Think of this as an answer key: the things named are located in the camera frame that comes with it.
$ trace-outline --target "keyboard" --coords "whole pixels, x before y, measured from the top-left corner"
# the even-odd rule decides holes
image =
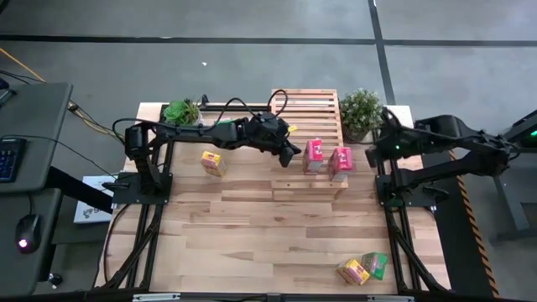
[[[0,183],[14,182],[23,160],[26,139],[7,138],[0,142]]]

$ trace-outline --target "wooden slat rack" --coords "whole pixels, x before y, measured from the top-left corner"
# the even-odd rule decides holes
[[[348,188],[348,180],[332,182],[328,179],[326,167],[335,147],[343,147],[339,104],[335,89],[284,89],[289,100],[279,115],[297,127],[289,140],[303,151],[307,141],[320,138],[324,163],[317,175],[304,175],[302,155],[295,156],[288,168],[273,167],[275,179],[272,189],[275,200],[293,200],[297,195],[310,195],[318,199],[320,195],[334,199]],[[272,113],[278,113],[284,106],[285,96],[279,93],[271,101]]]

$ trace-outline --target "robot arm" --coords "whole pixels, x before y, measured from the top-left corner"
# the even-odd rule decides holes
[[[142,194],[152,194],[161,186],[160,173],[151,163],[153,150],[165,143],[212,143],[218,148],[233,150],[242,146],[257,148],[279,156],[287,167],[293,155],[301,150],[287,139],[289,124],[269,112],[255,117],[219,122],[210,127],[175,127],[158,122],[141,122],[125,130],[125,154],[134,161],[140,174]],[[149,130],[156,137],[149,141]]]
[[[513,145],[501,135],[470,129],[461,119],[450,115],[431,117],[415,122],[415,128],[400,124],[387,108],[383,110],[383,126],[378,141],[366,150],[372,168],[385,160],[465,148],[471,152],[464,158],[425,169],[392,171],[392,190],[412,189],[417,185],[460,174],[498,175],[508,167]]]

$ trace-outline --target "computer mouse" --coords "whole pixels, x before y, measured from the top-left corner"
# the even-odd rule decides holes
[[[28,214],[21,218],[15,229],[15,244],[21,253],[33,253],[41,242],[39,215]]]

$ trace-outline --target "wooden tabletop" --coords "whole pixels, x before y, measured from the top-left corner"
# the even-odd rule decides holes
[[[158,120],[162,103],[142,103],[138,118]],[[215,113],[203,112],[206,123]],[[225,117],[245,117],[229,112]],[[165,207],[154,260],[152,291],[394,294],[394,269],[386,267],[383,281],[368,280],[351,286],[336,275],[339,263],[364,253],[390,255],[383,209],[373,189],[375,171],[363,153],[352,148],[356,171],[338,200],[274,201],[271,167],[277,158],[252,148],[234,151],[210,144],[176,143],[171,172],[174,183]],[[223,178],[208,175],[201,153],[220,154],[227,172]],[[401,161],[402,167],[421,166],[420,157]],[[134,171],[127,161],[125,170]],[[109,274],[121,266],[133,248],[140,206],[131,206],[110,238]],[[436,279],[450,287],[434,217],[409,209],[414,249]],[[145,252],[138,269],[143,274]],[[408,260],[402,258],[410,286]],[[103,284],[102,263],[96,285]]]

